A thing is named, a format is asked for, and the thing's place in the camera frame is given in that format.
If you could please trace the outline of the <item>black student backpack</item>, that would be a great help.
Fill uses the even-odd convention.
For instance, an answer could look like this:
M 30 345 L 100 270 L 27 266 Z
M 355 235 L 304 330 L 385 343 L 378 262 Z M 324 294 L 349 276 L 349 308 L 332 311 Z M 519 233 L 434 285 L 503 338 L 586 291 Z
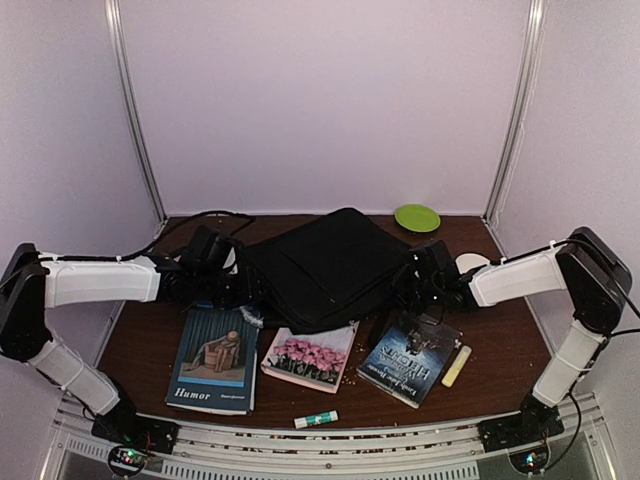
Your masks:
M 369 313 L 392 296 L 392 281 L 410 258 L 407 243 L 351 207 L 243 252 L 262 302 L 296 334 L 341 328 Z

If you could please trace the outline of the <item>pink roses Designer Fate book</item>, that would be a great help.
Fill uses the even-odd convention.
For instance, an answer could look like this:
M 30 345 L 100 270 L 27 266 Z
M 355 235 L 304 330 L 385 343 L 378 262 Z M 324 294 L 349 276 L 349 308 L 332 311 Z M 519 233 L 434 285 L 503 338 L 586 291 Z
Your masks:
M 261 370 L 289 383 L 336 394 L 358 329 L 358 322 L 317 334 L 294 334 L 280 328 Z

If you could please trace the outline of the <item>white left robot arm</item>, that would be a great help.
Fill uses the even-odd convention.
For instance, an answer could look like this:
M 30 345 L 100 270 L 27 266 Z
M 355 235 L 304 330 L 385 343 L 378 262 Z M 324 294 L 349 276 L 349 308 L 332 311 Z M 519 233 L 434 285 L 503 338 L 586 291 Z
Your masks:
M 1 354 L 33 366 L 105 417 L 106 429 L 121 443 L 133 444 L 143 436 L 144 424 L 132 402 L 52 333 L 46 310 L 109 301 L 244 305 L 255 295 L 255 276 L 242 252 L 234 238 L 204 226 L 172 254 L 58 256 L 23 243 L 1 279 Z

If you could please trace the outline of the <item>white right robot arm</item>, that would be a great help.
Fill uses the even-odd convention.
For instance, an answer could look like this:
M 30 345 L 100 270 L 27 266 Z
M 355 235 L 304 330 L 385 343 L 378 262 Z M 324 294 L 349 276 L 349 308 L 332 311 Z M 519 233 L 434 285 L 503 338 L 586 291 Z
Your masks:
M 559 306 L 569 315 L 551 360 L 533 385 L 533 404 L 513 419 L 519 440 L 535 440 L 551 424 L 553 408 L 592 368 L 614 336 L 623 312 L 634 306 L 630 269 L 590 228 L 499 260 L 478 253 L 453 256 L 443 241 L 410 250 L 394 280 L 399 302 L 414 315 L 431 307 L 472 312 L 516 299 L 534 314 Z

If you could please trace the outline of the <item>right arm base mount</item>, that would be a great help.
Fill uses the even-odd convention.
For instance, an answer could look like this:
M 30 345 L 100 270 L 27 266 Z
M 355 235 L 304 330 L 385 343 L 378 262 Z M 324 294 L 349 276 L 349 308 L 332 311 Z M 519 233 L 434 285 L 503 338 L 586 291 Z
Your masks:
M 477 428 L 486 453 L 540 442 L 565 430 L 557 413 L 542 420 L 531 412 L 484 420 Z

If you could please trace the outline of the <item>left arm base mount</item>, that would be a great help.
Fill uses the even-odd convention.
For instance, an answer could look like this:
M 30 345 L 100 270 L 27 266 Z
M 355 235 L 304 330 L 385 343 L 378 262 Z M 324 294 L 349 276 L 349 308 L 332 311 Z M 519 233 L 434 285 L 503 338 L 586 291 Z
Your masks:
M 179 425 L 139 415 L 130 418 L 98 416 L 91 428 L 95 437 L 134 447 L 145 452 L 171 454 L 177 440 Z

